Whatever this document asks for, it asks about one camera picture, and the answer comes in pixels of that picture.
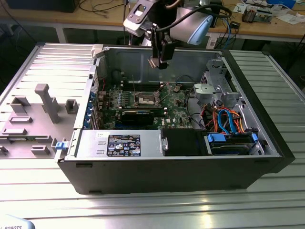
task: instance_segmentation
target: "power supply label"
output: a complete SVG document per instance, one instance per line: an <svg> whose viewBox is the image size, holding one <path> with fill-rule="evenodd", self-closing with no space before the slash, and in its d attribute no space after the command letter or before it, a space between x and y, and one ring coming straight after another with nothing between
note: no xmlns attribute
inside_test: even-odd
<svg viewBox="0 0 305 229"><path fill-rule="evenodd" d="M141 156L140 135L109 135L107 156Z"/></svg>

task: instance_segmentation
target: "side panel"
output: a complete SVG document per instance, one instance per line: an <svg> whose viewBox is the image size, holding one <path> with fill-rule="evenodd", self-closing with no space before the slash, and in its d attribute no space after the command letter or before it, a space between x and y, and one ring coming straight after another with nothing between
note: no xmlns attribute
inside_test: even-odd
<svg viewBox="0 0 305 229"><path fill-rule="evenodd" d="M231 55L229 51L224 51L225 60L228 63L228 68L231 75L235 76L237 83L243 90L246 99L251 104L255 114L257 115L259 121L263 125L265 131L267 132L268 136L270 137L273 145L275 146L277 152L284 156L283 160L280 164L278 164L275 168L270 170L270 173L278 173L283 168L285 168L288 164L294 161L295 157L292 154L291 150L289 149L288 145L284 141L283 137L281 136L280 132L274 125L272 119L270 118L269 114L261 104L259 98L255 94L253 88L247 81L243 71L238 67L234 57Z"/></svg>
<svg viewBox="0 0 305 229"><path fill-rule="evenodd" d="M61 161L80 194L248 188L281 159Z"/></svg>

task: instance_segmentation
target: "desk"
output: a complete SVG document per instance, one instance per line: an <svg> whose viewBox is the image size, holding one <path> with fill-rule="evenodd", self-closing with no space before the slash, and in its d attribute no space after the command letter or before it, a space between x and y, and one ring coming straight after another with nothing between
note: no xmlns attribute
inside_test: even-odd
<svg viewBox="0 0 305 229"><path fill-rule="evenodd" d="M93 0L93 3L103 3L107 0ZM238 3L238 0L224 0L225 6L230 9ZM104 5L109 8L121 4L121 0L114 0L112 3ZM90 1L82 5L85 9L91 10ZM55 11L38 11L38 10L11 10L6 5L6 9L12 16L23 25L53 27L56 29L59 42L66 43L63 28L91 29L91 30L113 30L122 31L123 6L109 10L108 18L97 15L93 12L86 12L77 8L74 13L62 13ZM305 6L296 4L294 10L305 10ZM255 22L252 24L243 23L240 13L233 13L232 20L241 23L237 38L282 41L282 42L299 42L305 31L305 23L291 25L277 18L273 18L270 24ZM1 24L15 24L15 22L0 9ZM207 36L210 37L207 48L213 48L218 37L222 36L226 28L218 20L215 28L210 28Z"/></svg>

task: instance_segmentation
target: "wire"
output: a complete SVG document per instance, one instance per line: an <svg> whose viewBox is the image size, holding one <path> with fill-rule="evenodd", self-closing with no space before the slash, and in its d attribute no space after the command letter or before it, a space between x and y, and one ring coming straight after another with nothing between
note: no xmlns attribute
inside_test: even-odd
<svg viewBox="0 0 305 229"><path fill-rule="evenodd" d="M104 79L104 78L102 78L102 77L96 77L95 80L93 81L93 85L95 85L95 82L96 82L98 79L102 79L102 80L103 80L103 88L102 88L102 91L104 91L104 89L105 89L105 79Z"/></svg>
<svg viewBox="0 0 305 229"><path fill-rule="evenodd" d="M244 128L243 128L243 123L242 121L240 120L240 129L242 130L242 132L244 133Z"/></svg>
<svg viewBox="0 0 305 229"><path fill-rule="evenodd" d="M236 127L237 127L238 132L240 133L240 132L241 132L241 130L240 130L240 128L239 128L238 121L234 120L234 123L235 123L235 125L236 125Z"/></svg>
<svg viewBox="0 0 305 229"><path fill-rule="evenodd" d="M207 8L219 8L220 10L224 10L227 14L225 15L220 15L220 14L216 14L216 13L213 13L212 11L210 10L206 10ZM204 6L201 6L201 7L198 7L194 10L192 10L191 12L185 14L183 17L181 17L180 19L176 20L174 23L172 23L171 25L169 26L165 26L163 28L160 28L160 29L156 29L156 32L163 32L163 31L166 31L166 30L169 30L171 29L172 27L178 25L179 23L181 23L183 20L187 19L188 17L190 17L191 15L193 15L194 13L196 13L197 11L201 11L202 13L205 13L205 14L209 14L209 15L212 15L214 17L218 17L218 18L229 18L231 17L232 15L232 11L230 11L228 8L222 6L222 5L217 5L217 4L208 4L208 5L204 5Z"/></svg>
<svg viewBox="0 0 305 229"><path fill-rule="evenodd" d="M233 118L232 118L232 116L231 116L231 114L230 114L230 112L229 112L228 110L223 109L223 110L221 110L221 111L218 113L217 120L218 120L219 127L220 127L223 131L225 131L227 134L229 134L229 131L227 131L227 130L222 126L222 124L221 124L221 114L222 114L223 112L226 112L226 113L227 113L228 119L229 119L230 128L231 128L231 130L232 130L233 133L236 133L237 130L236 130L236 128L235 128L234 125L233 125Z"/></svg>
<svg viewBox="0 0 305 229"><path fill-rule="evenodd" d="M230 27L230 25L229 25L228 20L225 20L225 19L224 19L224 21L227 23L227 26L228 26L228 29L229 29L229 34L228 34L228 38L229 38L229 37L230 37L230 35L231 35L231 27ZM228 41L229 41L229 39L227 39L227 40L226 40L226 42L225 42L225 44L224 44L224 48L223 48L223 49L225 49L225 48L227 47L227 45L228 45Z"/></svg>
<svg viewBox="0 0 305 229"><path fill-rule="evenodd" d="M178 78L176 79L176 83L178 83L178 80L179 80L181 77L183 77L183 76L189 78L193 83L196 83L195 80L194 80L192 77L190 77L189 75L180 75L180 76L178 76Z"/></svg>
<svg viewBox="0 0 305 229"><path fill-rule="evenodd" d="M304 40L304 38L305 38L305 33L304 33L302 39L300 40L299 44L297 45L296 50L300 47L300 45L301 45L302 41Z"/></svg>
<svg viewBox="0 0 305 229"><path fill-rule="evenodd" d="M123 23L126 17L126 5L124 4L124 12L123 12ZM124 45L126 45L126 39L125 39L125 26L123 25L123 36L124 36Z"/></svg>
<svg viewBox="0 0 305 229"><path fill-rule="evenodd" d="M92 10L98 10L98 9L97 9L98 6L110 4L110 3L112 3L114 0L111 0L111 1L109 1L109 2L107 2L107 3L99 3L99 4L96 4L96 5L94 5L92 1L93 1L93 0L90 0ZM95 13L95 14L97 14L97 15L100 15L100 16L102 16L102 17L104 17L104 18L109 18L109 16L106 15L106 14L108 13L108 11L93 12L93 13Z"/></svg>
<svg viewBox="0 0 305 229"><path fill-rule="evenodd" d="M107 11L107 10L111 10L111 9L113 9L113 8L116 8L116 7L119 7L119 6L123 6L124 4L120 4L120 5L116 5L116 6L112 6L112 7L110 7L110 8L107 8L107 9L103 9L103 10L87 10L87 9L85 9L85 8L83 8L81 5L84 3L84 2L86 2L87 0L83 0L81 3L80 3L80 5L79 5L79 7L80 7L80 9L82 9L82 10L84 10L84 11L87 11L87 12L103 12L103 11Z"/></svg>
<svg viewBox="0 0 305 229"><path fill-rule="evenodd" d="M191 116L190 111L189 111L189 108L188 108L188 103L189 103L190 95L191 95L191 93L192 93L193 90L194 90L194 88L192 87L191 90L190 90L190 92L189 92L189 95L188 95L188 97L187 97L187 100L186 100L186 112L187 112L188 116L189 116L195 123L197 123L197 124L199 125L199 128L201 127L202 129L206 130L205 127L204 127L201 123L197 122L197 120L194 119L194 118Z"/></svg>
<svg viewBox="0 0 305 229"><path fill-rule="evenodd" d="M25 28L7 11L7 9L4 7L3 2L1 0L0 0L0 3L2 5L2 8L10 16L10 18L12 18L25 31L25 33L33 40L34 43L37 43L37 41L28 33L28 31L26 31Z"/></svg>
<svg viewBox="0 0 305 229"><path fill-rule="evenodd" d="M176 0L173 4L171 4L171 5L166 5L165 8L166 8L167 10L176 8L176 7L178 7L178 5L180 4L181 1L182 1L182 0Z"/></svg>
<svg viewBox="0 0 305 229"><path fill-rule="evenodd" d="M223 45L223 39L224 39L225 35L228 33L228 31L229 31L229 26L226 26L226 25L224 24L224 20L222 20L222 23L223 23L224 27L226 28L226 31L225 31L223 37L221 38L220 42L217 41L218 44L215 46L215 49L217 49L219 45L220 45L220 48L221 48L221 46Z"/></svg>
<svg viewBox="0 0 305 229"><path fill-rule="evenodd" d="M17 35L17 39L16 39L16 50L17 50L17 52L19 52L19 50L18 50L18 40L19 40L19 35L20 35L21 30L22 30L22 28L20 28L20 30L18 32L18 35Z"/></svg>

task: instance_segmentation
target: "cable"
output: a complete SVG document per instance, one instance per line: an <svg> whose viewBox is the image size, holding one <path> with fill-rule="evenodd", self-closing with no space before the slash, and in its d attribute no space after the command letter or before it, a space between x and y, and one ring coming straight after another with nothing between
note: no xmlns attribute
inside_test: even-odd
<svg viewBox="0 0 305 229"><path fill-rule="evenodd" d="M224 39L225 35L228 33L228 31L229 31L229 26L226 26L226 25L224 24L224 20L222 20L222 23L223 23L224 27L226 28L226 31L225 31L223 37L221 38L221 40L220 40L220 41L217 41L218 44L215 46L215 49L217 49L219 45L220 45L220 48L221 48L222 45L224 45L223 39Z"/></svg>
<svg viewBox="0 0 305 229"><path fill-rule="evenodd" d="M4 7L3 2L0 0L0 3L5 10L5 12L12 18L24 31L25 33L33 40L33 42L36 44L37 41L24 29L24 27L7 11L7 9Z"/></svg>
<svg viewBox="0 0 305 229"><path fill-rule="evenodd" d="M232 132L233 132L233 133L237 133L237 130L236 130L235 126L233 125L233 118L232 118L230 112L227 111L227 110L224 110L224 109L221 110L221 111L218 113L217 120L218 120L218 125L219 125L219 127L220 127L223 131L225 131L225 132L227 133L227 135L229 134L229 131L227 131L227 130L223 127L223 125L221 124L221 114L222 114L223 112L226 112L227 115L228 115L229 124L230 124L230 128L231 128Z"/></svg>
<svg viewBox="0 0 305 229"><path fill-rule="evenodd" d="M176 0L173 4L171 4L171 5L166 5L165 8L166 8L167 10L176 8L176 7L178 7L178 5L180 4L181 1L182 1L182 0Z"/></svg>
<svg viewBox="0 0 305 229"><path fill-rule="evenodd" d="M216 13L213 13L212 11L210 10L206 10L207 8L219 8L221 10L224 10L227 14L225 15L220 15L220 14L216 14ZM201 6L201 7L198 7L194 10L192 10L191 12L185 14L183 17L181 17L180 19L176 20L174 23L172 23L171 25L169 26L165 26L163 28L160 28L160 29L156 29L156 32L163 32L163 31L166 31L166 30L169 30L171 29L172 27L178 25L179 23L181 23L183 20L187 19L188 17L190 17L191 15L193 15L194 13L196 13L197 11L201 10L202 13L205 13L205 14L209 14L209 15L212 15L214 17L218 17L218 18L229 18L231 17L232 15L232 11L230 11L228 8L224 7L224 6L221 6L221 5L217 5L217 4L208 4L208 5L204 5L204 6Z"/></svg>
<svg viewBox="0 0 305 229"><path fill-rule="evenodd" d="M228 20L224 20L224 21L227 23L227 26L228 26L228 29L229 29L229 35L228 35L228 38L230 38L230 35L231 35L231 27L230 27L230 25L229 25ZM228 41L229 41L229 39L227 39L227 40L226 40L226 42L225 42L225 44L224 44L224 48L223 48L223 49L225 49L225 48L227 47L227 45L228 45Z"/></svg>
<svg viewBox="0 0 305 229"><path fill-rule="evenodd" d="M190 77L189 75L180 75L180 76L178 76L178 78L176 79L176 83L178 83L178 80L179 80L181 77L183 77L183 76L189 78L193 83L196 83L195 80L194 80L192 77Z"/></svg>
<svg viewBox="0 0 305 229"><path fill-rule="evenodd" d="M304 40L304 38L305 38L305 33L304 33L302 39L300 40L299 44L297 45L297 47L296 47L294 53L292 54L292 55L293 55L292 58L290 58L290 59L288 60L288 63L287 63L287 65L286 65L286 71L287 71L287 72L292 68L292 66L293 66L294 63L296 62L297 58L298 58L298 57L303 53L303 51L305 50L305 44L302 43L302 41Z"/></svg>
<svg viewBox="0 0 305 229"><path fill-rule="evenodd" d="M301 41L300 41L299 44L297 45L296 50L300 47L300 45L301 45L302 41L304 40L304 38L305 38L305 33L304 33L304 35L303 35Z"/></svg>
<svg viewBox="0 0 305 229"><path fill-rule="evenodd" d="M87 10L87 9L85 9L85 8L83 8L83 7L81 6L85 1L87 1L87 0L83 0L83 1L80 3L79 7L80 7L80 9L82 9L82 10L84 10L84 11L87 11L87 12L103 12L103 11L111 10L111 9L113 9L113 8L116 8L116 7L119 7L119 6L123 6L123 5L124 5L124 4L120 4L120 5L112 6L112 7L110 7L110 8L103 9L103 10Z"/></svg>
<svg viewBox="0 0 305 229"><path fill-rule="evenodd" d="M243 128L243 123L242 121L240 120L240 129L242 130L242 132L244 133L244 128Z"/></svg>
<svg viewBox="0 0 305 229"><path fill-rule="evenodd" d="M109 2L107 2L107 3L99 3L99 4L96 4L96 5L94 5L92 1L93 1L93 0L90 0L92 10L99 10L99 9L97 9L96 7L101 6L101 5L110 4L110 3L112 3L114 0L111 0L111 1L109 1ZM93 12L93 13L95 13L95 14L97 14L97 15L100 15L100 16L102 16L102 17L104 17L104 18L109 18L109 16L106 15L106 14L108 13L108 11Z"/></svg>
<svg viewBox="0 0 305 229"><path fill-rule="evenodd" d="M124 4L124 12L123 12L123 23L126 17L126 5ZM123 36L124 36L124 45L126 45L126 39L125 39L125 26L123 25Z"/></svg>
<svg viewBox="0 0 305 229"><path fill-rule="evenodd" d="M105 79L104 79L104 78L102 78L102 77L96 77L95 80L93 81L93 85L95 85L95 82L96 82L98 79L102 79L102 80L103 80L103 88L102 88L102 91L104 91L104 89L105 89Z"/></svg>
<svg viewBox="0 0 305 229"><path fill-rule="evenodd" d="M192 93L193 90L194 90L194 88L192 87L191 90L190 90L190 92L189 92L189 95L188 95L188 97L187 97L187 100L186 100L186 106L185 106L185 107L186 107L186 112L187 112L188 116L189 116L195 123L197 123L197 124L199 125L199 128L201 127L202 129L206 130L205 127L204 127L201 123L197 122L197 120L194 119L194 118L191 116L190 112L189 112L188 103L189 103L190 95L191 95L191 93Z"/></svg>

